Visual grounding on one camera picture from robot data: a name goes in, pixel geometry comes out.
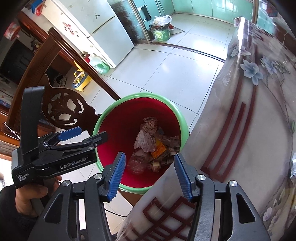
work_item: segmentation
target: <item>plastic bag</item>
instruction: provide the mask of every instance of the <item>plastic bag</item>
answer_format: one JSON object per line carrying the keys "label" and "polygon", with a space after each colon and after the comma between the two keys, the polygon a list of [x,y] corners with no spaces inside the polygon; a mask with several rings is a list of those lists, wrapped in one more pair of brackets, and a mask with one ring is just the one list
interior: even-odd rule
{"label": "plastic bag", "polygon": [[169,24],[172,20],[173,19],[170,15],[165,15],[163,17],[155,16],[155,19],[153,22],[156,23],[157,26],[165,26],[165,25]]}
{"label": "plastic bag", "polygon": [[145,153],[142,149],[138,149],[133,152],[131,158],[128,161],[127,167],[133,174],[142,174],[149,162],[152,161],[152,157],[149,153]]}
{"label": "plastic bag", "polygon": [[165,15],[163,17],[155,16],[155,19],[149,25],[150,30],[163,30],[167,29],[172,21],[172,17],[170,15]]}

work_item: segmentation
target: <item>blue gripper pad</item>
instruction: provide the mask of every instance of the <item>blue gripper pad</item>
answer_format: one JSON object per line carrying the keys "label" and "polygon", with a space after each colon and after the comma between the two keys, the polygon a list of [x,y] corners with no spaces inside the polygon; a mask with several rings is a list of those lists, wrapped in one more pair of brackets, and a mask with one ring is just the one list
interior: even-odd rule
{"label": "blue gripper pad", "polygon": [[125,167],[126,155],[118,152],[113,164],[104,168],[102,174],[105,176],[105,184],[101,194],[104,202],[111,202],[116,196]]}
{"label": "blue gripper pad", "polygon": [[70,138],[79,136],[81,134],[81,131],[82,131],[81,128],[78,126],[70,130],[61,132],[57,138],[60,141],[66,141],[66,140],[69,140]]}
{"label": "blue gripper pad", "polygon": [[195,181],[198,172],[193,166],[186,163],[181,153],[175,155],[174,166],[184,197],[188,202],[196,202],[196,198],[200,194],[200,189],[196,186]]}

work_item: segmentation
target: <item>floral tablecloth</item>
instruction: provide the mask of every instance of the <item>floral tablecloth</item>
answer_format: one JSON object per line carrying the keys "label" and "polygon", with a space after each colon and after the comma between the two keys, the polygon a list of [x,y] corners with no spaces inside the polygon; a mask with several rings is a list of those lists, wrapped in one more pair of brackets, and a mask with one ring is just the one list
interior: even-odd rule
{"label": "floral tablecloth", "polygon": [[[296,215],[290,172],[296,141],[296,57],[244,18],[235,19],[235,26],[226,62],[182,154],[211,179],[236,180],[261,214],[271,239],[279,240]],[[140,240],[154,222],[143,214],[153,206],[151,201],[157,199],[170,210],[180,196],[170,166],[135,205],[118,239]],[[186,218],[193,211],[180,206],[176,212]],[[155,220],[161,213],[160,208],[150,210]],[[173,220],[166,225],[171,227],[167,231],[176,228]],[[189,229],[180,230],[187,235]]]}

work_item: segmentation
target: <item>screw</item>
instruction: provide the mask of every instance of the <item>screw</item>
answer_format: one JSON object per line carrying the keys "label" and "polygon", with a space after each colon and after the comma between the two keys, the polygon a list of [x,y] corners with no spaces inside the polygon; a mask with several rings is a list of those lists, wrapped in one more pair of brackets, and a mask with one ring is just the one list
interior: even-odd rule
{"label": "screw", "polygon": [[237,186],[237,182],[236,181],[230,181],[229,184],[233,187],[236,187]]}
{"label": "screw", "polygon": [[63,181],[63,182],[62,182],[62,185],[63,185],[64,187],[69,186],[69,185],[70,185],[70,181],[69,181],[69,180]]}
{"label": "screw", "polygon": [[100,179],[102,179],[102,177],[103,177],[103,175],[101,173],[94,175],[94,179],[96,179],[96,180],[100,180]]}
{"label": "screw", "polygon": [[200,174],[197,176],[197,179],[203,181],[205,179],[205,175]]}

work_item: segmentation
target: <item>human hand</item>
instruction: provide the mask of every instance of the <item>human hand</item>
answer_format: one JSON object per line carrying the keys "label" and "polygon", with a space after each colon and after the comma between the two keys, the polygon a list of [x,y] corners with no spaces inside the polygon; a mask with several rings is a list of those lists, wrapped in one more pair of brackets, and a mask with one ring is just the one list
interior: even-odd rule
{"label": "human hand", "polygon": [[[53,192],[50,193],[52,195],[57,188],[59,187],[59,182],[62,177],[55,177],[55,182],[53,184]],[[17,212],[23,215],[30,216],[32,218],[37,217],[37,213],[33,209],[31,199],[32,198],[42,198],[46,196],[48,193],[48,188],[39,184],[29,183],[19,189],[16,190],[15,193],[15,207]]]}

